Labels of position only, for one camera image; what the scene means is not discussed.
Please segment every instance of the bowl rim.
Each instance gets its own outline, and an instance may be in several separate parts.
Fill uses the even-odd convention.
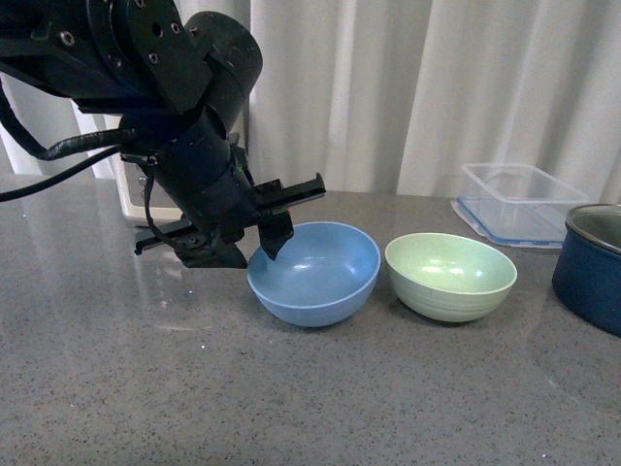
[[[348,300],[349,298],[351,298],[352,296],[355,296],[356,294],[360,293],[360,291],[362,291],[363,289],[367,288],[367,286],[369,286],[374,280],[377,279],[377,275],[379,273],[379,268],[381,266],[381,251],[379,250],[379,246],[377,245],[376,241],[371,237],[371,235],[369,235],[368,233],[365,233],[364,231],[362,231],[360,228],[357,228],[355,226],[352,225],[348,225],[346,223],[340,223],[338,221],[324,221],[324,220],[319,220],[319,221],[307,221],[304,223],[298,223],[296,225],[293,225],[294,228],[294,232],[295,232],[295,228],[298,227],[305,227],[305,226],[309,226],[309,225],[315,225],[315,224],[328,224],[328,225],[338,225],[338,226],[343,226],[345,228],[354,230],[360,234],[362,234],[362,236],[366,237],[370,242],[371,245],[374,247],[374,250],[376,252],[376,268],[374,269],[374,271],[371,273],[371,277],[362,285],[359,286],[358,288],[356,288],[355,291],[347,294],[346,296],[344,296],[343,298],[339,298],[335,301],[330,301],[327,303],[323,303],[323,304],[312,304],[312,305],[295,305],[295,304],[288,304],[288,303],[284,303],[284,302],[279,302],[276,301],[274,299],[268,298],[264,293],[262,293],[261,291],[259,291],[259,289],[256,287],[256,285],[254,284],[253,280],[252,280],[252,276],[250,275],[250,262],[252,261],[252,259],[254,258],[255,254],[260,253],[260,251],[262,250],[261,247],[259,246],[254,253],[252,254],[252,257],[250,258],[250,260],[248,261],[248,268],[247,268],[247,272],[246,272],[246,278],[248,280],[248,284],[250,285],[250,288],[252,288],[252,291],[254,291],[254,293],[260,297],[261,299],[266,300],[267,302],[269,302],[270,304],[274,304],[276,306],[281,306],[283,308],[289,308],[289,309],[295,309],[295,310],[304,310],[304,309],[322,309],[322,308],[328,308],[330,306],[334,306],[336,304],[339,304],[343,301]]]
[[[478,247],[483,247],[485,249],[488,250],[492,250],[493,252],[495,252],[496,254],[498,254],[501,258],[503,258],[510,266],[511,269],[513,271],[513,277],[512,279],[509,281],[509,283],[505,284],[504,286],[492,289],[492,290],[488,290],[488,291],[453,291],[450,289],[445,289],[445,288],[441,288],[438,286],[430,286],[428,284],[422,283],[418,280],[413,280],[410,277],[406,277],[404,274],[402,274],[401,272],[399,272],[399,270],[397,270],[397,268],[395,268],[395,266],[392,264],[389,255],[388,255],[388,250],[390,249],[390,247],[395,244],[397,241],[403,240],[405,238],[408,237],[413,237],[413,236],[436,236],[436,237],[448,237],[448,238],[453,238],[453,239],[458,239],[459,241],[464,241],[466,243],[474,243],[476,244]],[[504,254],[503,252],[497,250],[496,248],[487,245],[485,243],[482,243],[480,241],[474,240],[472,238],[468,238],[466,236],[460,236],[460,235],[453,235],[453,234],[449,234],[449,233],[436,233],[436,232],[419,232],[419,233],[409,233],[408,235],[403,235],[403,236],[399,236],[397,238],[395,238],[394,240],[392,240],[390,243],[388,243],[388,246],[386,246],[386,249],[384,250],[384,255],[386,257],[386,263],[388,264],[388,268],[391,271],[394,271],[396,274],[398,274],[399,276],[403,277],[405,280],[409,281],[409,282],[413,282],[416,283],[420,286],[424,286],[427,289],[434,289],[435,291],[441,291],[442,293],[446,293],[446,294],[452,294],[452,295],[457,295],[457,296],[484,296],[484,295],[491,295],[491,294],[495,294],[495,293],[500,293],[502,291],[506,291],[507,289],[511,288],[515,282],[517,281],[517,267],[515,267],[515,264],[513,263],[513,261],[507,257],[506,254]]]

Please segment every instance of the plastic container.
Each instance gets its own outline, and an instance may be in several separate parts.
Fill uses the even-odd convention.
[[[526,248],[560,248],[565,218],[586,204],[582,191],[523,163],[471,163],[453,204],[457,213],[492,242]]]

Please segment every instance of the white curtain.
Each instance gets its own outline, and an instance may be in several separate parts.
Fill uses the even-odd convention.
[[[259,182],[320,172],[334,190],[452,197],[463,163],[520,161],[592,202],[621,202],[621,2],[177,5],[184,20],[234,17],[261,47],[247,141]],[[21,83],[6,88],[44,144],[114,124]],[[0,171],[51,173],[0,136]],[[106,164],[94,173],[113,176]]]

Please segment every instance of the dark blue pot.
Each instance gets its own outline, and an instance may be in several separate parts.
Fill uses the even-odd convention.
[[[593,206],[596,209],[589,211],[588,207],[578,208],[580,216],[568,214],[568,233],[552,287],[570,311],[621,336],[621,253],[614,244],[621,235],[621,216],[605,216],[621,210]]]

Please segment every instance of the speckled countertop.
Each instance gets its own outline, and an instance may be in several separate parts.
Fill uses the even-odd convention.
[[[382,250],[475,237],[448,199],[330,192],[292,214]],[[621,464],[621,339],[556,299],[558,252],[502,249],[518,281],[476,322],[413,313],[382,265],[357,314],[307,330],[245,271],[135,257],[134,231],[112,182],[0,205],[0,464]]]

